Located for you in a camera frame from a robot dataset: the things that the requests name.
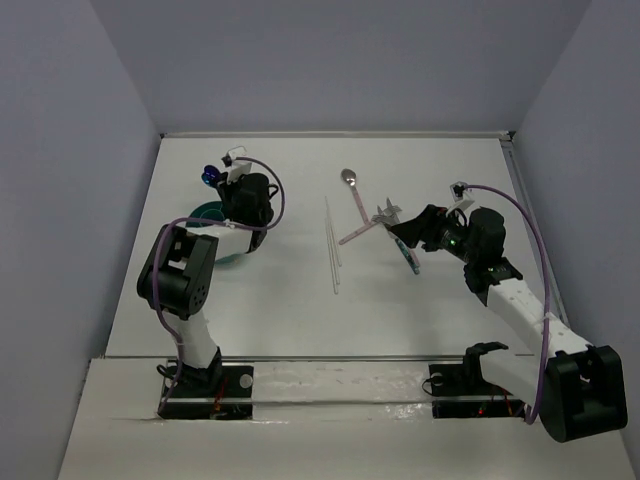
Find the green handled fork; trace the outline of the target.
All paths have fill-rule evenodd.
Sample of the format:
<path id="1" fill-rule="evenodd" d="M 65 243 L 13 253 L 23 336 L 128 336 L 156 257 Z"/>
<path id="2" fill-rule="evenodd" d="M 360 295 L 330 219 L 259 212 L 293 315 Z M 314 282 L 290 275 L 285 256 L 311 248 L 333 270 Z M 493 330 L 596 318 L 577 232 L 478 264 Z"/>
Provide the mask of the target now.
<path id="1" fill-rule="evenodd" d="M 414 275 L 419 275 L 420 274 L 420 266 L 419 266 L 419 263 L 414 258 L 414 255 L 413 255 L 412 251 L 399 238 L 395 238 L 395 243 L 398 246 L 398 248 L 401 251 L 401 253 L 403 254 L 405 260 L 408 263 L 408 265 L 410 266 L 413 274 Z"/>

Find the silver spoon pink handle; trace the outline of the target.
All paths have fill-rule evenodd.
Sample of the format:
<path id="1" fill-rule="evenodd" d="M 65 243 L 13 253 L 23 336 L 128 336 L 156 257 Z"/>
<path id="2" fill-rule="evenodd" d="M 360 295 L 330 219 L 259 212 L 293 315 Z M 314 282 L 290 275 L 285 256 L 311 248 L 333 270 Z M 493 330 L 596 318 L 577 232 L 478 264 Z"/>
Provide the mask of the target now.
<path id="1" fill-rule="evenodd" d="M 349 168 L 344 168 L 341 171 L 340 176 L 341 176 L 341 179 L 349 186 L 349 189 L 351 191 L 351 194 L 353 196 L 353 199 L 355 201 L 355 204 L 357 206 L 357 209 L 358 209 L 358 212 L 359 212 L 359 214 L 361 216 L 361 219 L 363 220 L 363 222 L 365 224 L 368 224 L 369 223 L 369 217 L 368 217 L 368 215 L 366 213 L 366 210 L 364 208 L 364 205 L 362 203 L 360 194 L 359 194 L 358 189 L 357 189 L 357 175 L 356 175 L 356 173 L 353 170 L 349 169 Z"/>

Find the pink handled fork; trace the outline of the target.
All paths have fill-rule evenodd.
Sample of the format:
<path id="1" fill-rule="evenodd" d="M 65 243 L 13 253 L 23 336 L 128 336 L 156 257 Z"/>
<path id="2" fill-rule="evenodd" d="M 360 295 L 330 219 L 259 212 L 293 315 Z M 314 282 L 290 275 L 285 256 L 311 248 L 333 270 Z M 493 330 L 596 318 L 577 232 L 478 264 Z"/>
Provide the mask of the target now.
<path id="1" fill-rule="evenodd" d="M 346 235 L 345 237 L 343 237 L 342 239 L 340 239 L 338 241 L 338 244 L 339 245 L 344 245 L 344 244 L 350 242 L 351 240 L 355 239 L 356 237 L 358 237 L 358 236 L 364 234 L 365 232 L 369 231 L 370 229 L 372 229 L 376 225 L 380 225 L 380 224 L 374 223 L 372 221 L 372 218 L 371 218 L 369 220 L 368 224 L 364 224 L 363 226 L 361 226 L 358 229 L 354 230 L 350 234 Z"/>

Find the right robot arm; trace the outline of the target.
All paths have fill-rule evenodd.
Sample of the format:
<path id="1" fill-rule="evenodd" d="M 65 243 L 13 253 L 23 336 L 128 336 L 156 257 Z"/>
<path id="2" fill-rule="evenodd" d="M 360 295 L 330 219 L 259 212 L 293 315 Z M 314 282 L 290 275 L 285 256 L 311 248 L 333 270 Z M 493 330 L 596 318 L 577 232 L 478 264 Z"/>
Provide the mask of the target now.
<path id="1" fill-rule="evenodd" d="M 466 349 L 444 384 L 464 392 L 500 387 L 529 409 L 547 433 L 565 443 L 628 424 L 622 361 L 610 346 L 595 346 L 573 332 L 534 295 L 504 255 L 506 228 L 497 211 L 480 207 L 461 223 L 444 207 L 428 205 L 390 232 L 410 248 L 443 250 L 464 264 L 464 280 L 534 354 L 525 360 L 499 341 Z"/>

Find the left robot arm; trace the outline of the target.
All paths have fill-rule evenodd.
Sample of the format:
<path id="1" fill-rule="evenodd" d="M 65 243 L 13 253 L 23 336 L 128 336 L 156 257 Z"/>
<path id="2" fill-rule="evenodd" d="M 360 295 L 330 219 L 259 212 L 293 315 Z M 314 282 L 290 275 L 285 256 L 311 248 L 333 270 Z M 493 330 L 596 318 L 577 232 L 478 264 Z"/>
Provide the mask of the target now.
<path id="1" fill-rule="evenodd" d="M 214 265 L 261 245 L 274 218 L 271 200 L 282 191 L 279 180 L 248 167 L 204 168 L 203 182 L 218 193 L 222 218 L 202 219 L 201 230 L 187 229 L 187 219 L 163 226 L 137 280 L 138 296 L 156 311 L 177 349 L 176 367 L 159 371 L 201 395 L 215 392 L 223 376 L 220 347 L 204 316 Z"/>

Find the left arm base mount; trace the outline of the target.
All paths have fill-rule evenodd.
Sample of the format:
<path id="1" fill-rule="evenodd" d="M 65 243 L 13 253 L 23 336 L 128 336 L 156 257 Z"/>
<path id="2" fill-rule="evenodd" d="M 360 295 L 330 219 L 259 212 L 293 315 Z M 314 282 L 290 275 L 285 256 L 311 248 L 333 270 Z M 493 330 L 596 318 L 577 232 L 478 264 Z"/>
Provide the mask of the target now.
<path id="1" fill-rule="evenodd" d="M 163 378 L 158 416 L 166 420 L 251 420 L 253 418 L 254 367 L 248 364 L 221 364 L 213 383 L 207 374 L 184 367 L 178 384 L 169 394 L 177 361 L 156 366 Z"/>

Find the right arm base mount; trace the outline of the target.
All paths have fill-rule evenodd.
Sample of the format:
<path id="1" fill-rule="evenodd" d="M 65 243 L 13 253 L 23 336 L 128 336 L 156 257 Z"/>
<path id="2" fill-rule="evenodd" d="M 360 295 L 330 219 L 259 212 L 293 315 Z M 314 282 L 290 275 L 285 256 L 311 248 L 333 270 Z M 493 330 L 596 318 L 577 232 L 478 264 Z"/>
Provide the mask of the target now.
<path id="1" fill-rule="evenodd" d="M 459 363 L 429 365 L 421 388 L 432 399 L 435 419 L 524 418 L 525 403 L 502 387 L 488 383 L 481 373 L 483 355 L 508 347 L 500 342 L 468 347 Z"/>

